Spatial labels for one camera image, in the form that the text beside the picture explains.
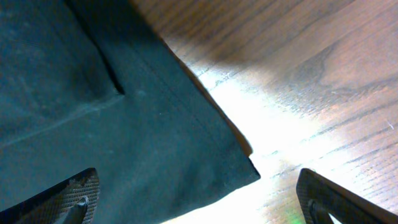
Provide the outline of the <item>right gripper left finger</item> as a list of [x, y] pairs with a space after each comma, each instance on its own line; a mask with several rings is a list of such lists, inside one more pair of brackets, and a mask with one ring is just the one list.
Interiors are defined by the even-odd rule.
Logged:
[[1, 212], [1, 223], [83, 223], [93, 221], [100, 194], [95, 168], [88, 168]]

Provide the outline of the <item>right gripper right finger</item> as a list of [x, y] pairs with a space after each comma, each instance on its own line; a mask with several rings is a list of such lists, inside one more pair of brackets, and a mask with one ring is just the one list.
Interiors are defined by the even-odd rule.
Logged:
[[333, 224], [332, 217], [350, 224], [397, 224], [397, 215], [310, 169], [300, 171], [296, 193], [305, 222], [309, 224]]

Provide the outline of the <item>black t-shirt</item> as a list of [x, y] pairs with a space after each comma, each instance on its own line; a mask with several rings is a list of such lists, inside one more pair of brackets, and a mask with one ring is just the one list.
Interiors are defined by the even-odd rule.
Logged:
[[95, 168], [92, 223], [160, 223], [260, 174], [129, 1], [1, 2], [1, 212]]

